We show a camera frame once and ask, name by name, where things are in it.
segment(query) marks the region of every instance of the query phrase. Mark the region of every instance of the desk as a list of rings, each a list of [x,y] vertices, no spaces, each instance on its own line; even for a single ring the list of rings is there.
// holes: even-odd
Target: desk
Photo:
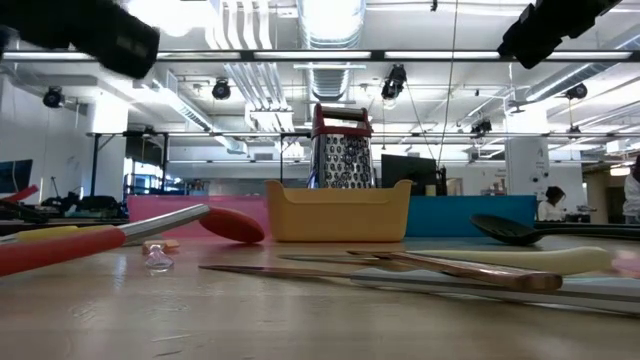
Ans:
[[[627,255],[640,254],[637,243],[547,239],[541,245],[547,249],[602,245]],[[640,356],[640,321],[632,317],[197,268],[218,263],[348,270],[357,267],[275,257],[402,247],[261,247],[193,240],[184,241],[173,256],[175,268],[159,275],[145,269],[139,248],[121,248],[5,277],[0,279],[0,358],[631,360]]]

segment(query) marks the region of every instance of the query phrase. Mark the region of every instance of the woman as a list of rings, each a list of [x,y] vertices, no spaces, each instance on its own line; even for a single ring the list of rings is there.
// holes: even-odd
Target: woman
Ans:
[[[559,206],[564,191],[557,186],[547,188],[547,200],[538,206],[538,221],[564,221],[564,209]]]
[[[640,225],[640,155],[636,157],[636,164],[624,182],[624,197],[622,214],[627,224]]]

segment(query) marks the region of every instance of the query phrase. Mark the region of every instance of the yellow plastic bin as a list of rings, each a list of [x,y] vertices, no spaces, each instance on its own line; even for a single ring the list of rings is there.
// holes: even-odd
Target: yellow plastic bin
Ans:
[[[393,189],[285,189],[268,180],[273,239],[281,242],[399,242],[409,214],[411,181]]]

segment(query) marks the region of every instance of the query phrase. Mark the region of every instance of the blue panel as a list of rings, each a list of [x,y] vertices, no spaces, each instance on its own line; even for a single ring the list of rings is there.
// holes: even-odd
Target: blue panel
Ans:
[[[407,237],[484,237],[469,218],[495,215],[533,227],[535,196],[412,196]]]

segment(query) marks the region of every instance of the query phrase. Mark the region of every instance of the black slotted spoon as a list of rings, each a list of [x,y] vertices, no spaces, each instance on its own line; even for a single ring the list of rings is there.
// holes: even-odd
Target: black slotted spoon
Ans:
[[[620,227],[588,227],[588,228],[553,228],[536,230],[518,222],[494,215],[473,215],[471,224],[483,234],[509,245],[528,246],[538,242],[545,236],[574,235],[598,238],[615,238],[640,240],[639,229]]]

